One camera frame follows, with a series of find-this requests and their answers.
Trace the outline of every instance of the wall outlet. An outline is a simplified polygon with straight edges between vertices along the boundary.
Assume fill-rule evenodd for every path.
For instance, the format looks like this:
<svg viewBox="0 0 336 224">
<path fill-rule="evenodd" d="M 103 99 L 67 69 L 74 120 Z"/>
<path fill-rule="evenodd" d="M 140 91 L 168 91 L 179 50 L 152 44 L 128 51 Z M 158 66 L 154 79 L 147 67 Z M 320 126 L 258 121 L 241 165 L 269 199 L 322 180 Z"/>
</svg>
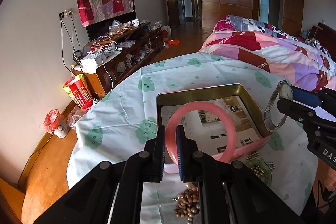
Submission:
<svg viewBox="0 0 336 224">
<path fill-rule="evenodd" d="M 72 15 L 72 9 L 71 8 L 64 11 L 64 16 L 65 17 L 69 17 L 71 15 Z"/>
</svg>

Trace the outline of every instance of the screw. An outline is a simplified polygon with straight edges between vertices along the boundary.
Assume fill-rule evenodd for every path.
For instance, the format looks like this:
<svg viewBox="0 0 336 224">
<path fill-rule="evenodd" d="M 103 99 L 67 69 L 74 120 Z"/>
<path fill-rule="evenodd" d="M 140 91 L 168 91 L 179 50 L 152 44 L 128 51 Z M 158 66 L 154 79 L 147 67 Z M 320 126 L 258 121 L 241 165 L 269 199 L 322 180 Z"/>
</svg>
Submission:
<svg viewBox="0 0 336 224">
<path fill-rule="evenodd" d="M 202 158 L 204 154 L 202 151 L 195 151 L 193 155 L 195 158 Z"/>
<path fill-rule="evenodd" d="M 233 163 L 232 163 L 232 166 L 236 169 L 240 169 L 243 167 L 243 163 L 239 160 L 235 160 Z"/>
<path fill-rule="evenodd" d="M 139 153 L 140 158 L 147 158 L 148 156 L 149 156 L 149 152 L 147 152 L 147 151 L 141 151 Z"/>
<path fill-rule="evenodd" d="M 108 161 L 102 161 L 100 164 L 99 164 L 99 167 L 101 169 L 107 169 L 110 167 L 110 163 Z"/>
</svg>

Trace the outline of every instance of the white tablecloth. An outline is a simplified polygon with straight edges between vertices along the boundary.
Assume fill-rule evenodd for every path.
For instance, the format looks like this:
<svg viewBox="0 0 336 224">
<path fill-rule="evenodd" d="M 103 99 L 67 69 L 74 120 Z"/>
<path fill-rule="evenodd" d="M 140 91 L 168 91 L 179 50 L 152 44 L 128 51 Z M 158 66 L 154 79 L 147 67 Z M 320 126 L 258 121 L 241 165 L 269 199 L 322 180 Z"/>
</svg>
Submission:
<svg viewBox="0 0 336 224">
<path fill-rule="evenodd" d="M 117 163 L 143 150 L 157 130 L 156 96 L 159 93 L 241 83 L 265 109 L 283 78 L 250 64 L 205 53 L 184 55 L 141 68 L 116 86 L 77 123 L 78 141 L 69 160 L 67 179 L 74 186 L 103 160 Z M 282 115 L 275 111 L 274 120 Z M 307 150 L 302 127 L 288 118 L 260 158 L 275 163 L 271 189 L 297 214 L 310 195 L 317 157 Z M 185 223 L 176 218 L 172 201 L 185 189 L 179 175 L 164 173 L 161 183 L 145 183 L 141 223 Z"/>
</svg>

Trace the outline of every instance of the orange plastic bag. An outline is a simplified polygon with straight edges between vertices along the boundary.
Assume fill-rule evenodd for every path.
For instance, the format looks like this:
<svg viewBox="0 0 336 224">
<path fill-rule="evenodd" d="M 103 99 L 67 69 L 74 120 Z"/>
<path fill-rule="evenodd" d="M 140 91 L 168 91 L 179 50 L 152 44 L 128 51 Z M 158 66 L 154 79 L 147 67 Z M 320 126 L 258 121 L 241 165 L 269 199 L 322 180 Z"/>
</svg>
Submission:
<svg viewBox="0 0 336 224">
<path fill-rule="evenodd" d="M 61 114 L 58 109 L 53 109 L 49 111 L 45 117 L 43 127 L 49 133 L 54 133 L 58 128 L 61 119 Z"/>
<path fill-rule="evenodd" d="M 179 45 L 181 43 L 178 39 L 170 39 L 167 41 L 168 45 Z"/>
</svg>

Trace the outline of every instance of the pink ring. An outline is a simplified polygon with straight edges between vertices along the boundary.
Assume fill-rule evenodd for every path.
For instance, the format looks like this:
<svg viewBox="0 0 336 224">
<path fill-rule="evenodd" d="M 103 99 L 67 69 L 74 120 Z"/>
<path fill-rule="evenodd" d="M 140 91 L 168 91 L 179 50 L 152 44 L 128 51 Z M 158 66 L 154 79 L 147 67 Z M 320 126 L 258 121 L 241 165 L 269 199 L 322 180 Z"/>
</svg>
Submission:
<svg viewBox="0 0 336 224">
<path fill-rule="evenodd" d="M 226 133 L 227 133 L 226 149 L 223 153 L 214 155 L 213 158 L 215 160 L 228 163 L 231 160 L 233 153 L 235 151 L 235 148 L 236 148 L 235 126 L 232 122 L 232 119 L 225 112 L 225 110 L 223 110 L 217 105 L 214 105 L 209 102 L 203 102 L 203 101 L 190 102 L 180 107 L 178 110 L 174 112 L 172 117 L 169 119 L 167 128 L 166 128 L 166 147 L 167 147 L 169 156 L 171 157 L 173 162 L 178 165 L 176 137 L 175 137 L 176 127 L 184 115 L 194 110 L 205 110 L 205 111 L 211 112 L 212 114 L 220 118 L 221 122 L 224 124 Z"/>
</svg>

